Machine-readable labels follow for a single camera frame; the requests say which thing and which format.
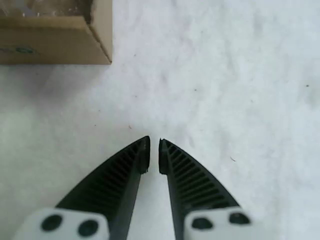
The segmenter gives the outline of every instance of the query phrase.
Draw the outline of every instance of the black circle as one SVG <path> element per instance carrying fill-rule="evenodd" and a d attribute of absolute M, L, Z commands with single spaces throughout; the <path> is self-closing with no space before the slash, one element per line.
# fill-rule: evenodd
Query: black circle
<path fill-rule="evenodd" d="M 97 232 L 98 226 L 99 224 L 96 220 L 86 220 L 80 224 L 78 233 L 82 237 L 89 237 Z"/>
<path fill-rule="evenodd" d="M 45 232 L 50 232 L 56 230 L 62 222 L 62 216 L 58 214 L 53 214 L 48 216 L 45 220 L 43 220 L 41 224 L 41 228 Z"/>
<path fill-rule="evenodd" d="M 207 218 L 198 217 L 198 218 L 193 219 L 192 227 L 194 229 L 207 230 L 207 229 L 212 229 L 214 227 L 214 225 Z"/>
<path fill-rule="evenodd" d="M 229 222 L 232 224 L 250 224 L 250 219 L 244 215 L 242 212 L 234 212 L 229 216 Z"/>

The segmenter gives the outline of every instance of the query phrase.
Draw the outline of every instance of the white carpet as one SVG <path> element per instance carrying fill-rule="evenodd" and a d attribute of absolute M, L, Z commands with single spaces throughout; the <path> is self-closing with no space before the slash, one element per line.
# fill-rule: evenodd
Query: white carpet
<path fill-rule="evenodd" d="M 115 0 L 113 12 L 111 66 L 0 66 L 1 239 L 145 135 L 128 240 L 174 239 L 159 138 L 274 239 L 317 238 L 320 2 Z"/>

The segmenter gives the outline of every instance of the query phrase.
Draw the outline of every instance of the cardboard box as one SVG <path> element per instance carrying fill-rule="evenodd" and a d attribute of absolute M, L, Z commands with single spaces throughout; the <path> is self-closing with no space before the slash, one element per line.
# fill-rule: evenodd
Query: cardboard box
<path fill-rule="evenodd" d="M 83 16 L 0 17 L 0 64 L 111 64 L 112 0 Z"/>

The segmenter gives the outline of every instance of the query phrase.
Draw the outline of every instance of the white fabric surface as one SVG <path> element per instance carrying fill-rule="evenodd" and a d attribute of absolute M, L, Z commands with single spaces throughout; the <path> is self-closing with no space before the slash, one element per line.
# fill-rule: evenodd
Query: white fabric surface
<path fill-rule="evenodd" d="M 111 66 L 0 66 L 1 239 L 144 135 L 128 240 L 174 239 L 159 138 L 275 239 L 317 238 L 319 12 L 314 0 L 115 0 Z"/>

